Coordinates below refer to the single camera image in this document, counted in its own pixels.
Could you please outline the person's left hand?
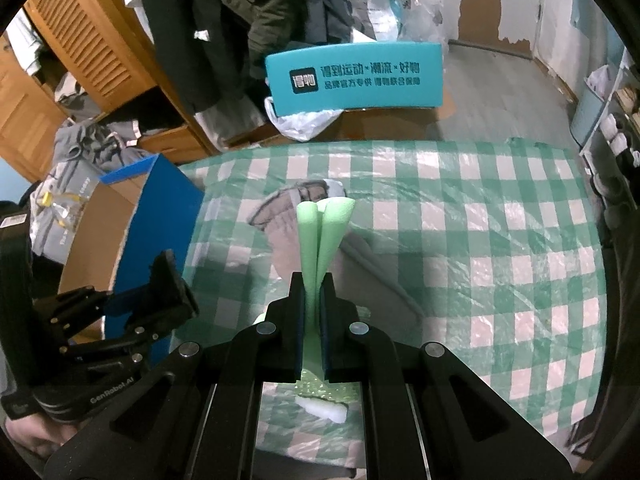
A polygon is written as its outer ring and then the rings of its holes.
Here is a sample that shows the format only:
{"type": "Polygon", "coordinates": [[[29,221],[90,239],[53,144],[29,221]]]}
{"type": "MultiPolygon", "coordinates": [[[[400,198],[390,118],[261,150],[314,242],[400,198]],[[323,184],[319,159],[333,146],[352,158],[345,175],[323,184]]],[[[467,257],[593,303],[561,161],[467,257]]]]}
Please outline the person's left hand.
{"type": "Polygon", "coordinates": [[[6,420],[6,433],[18,445],[48,458],[78,433],[80,425],[67,425],[42,413],[6,420]]]}

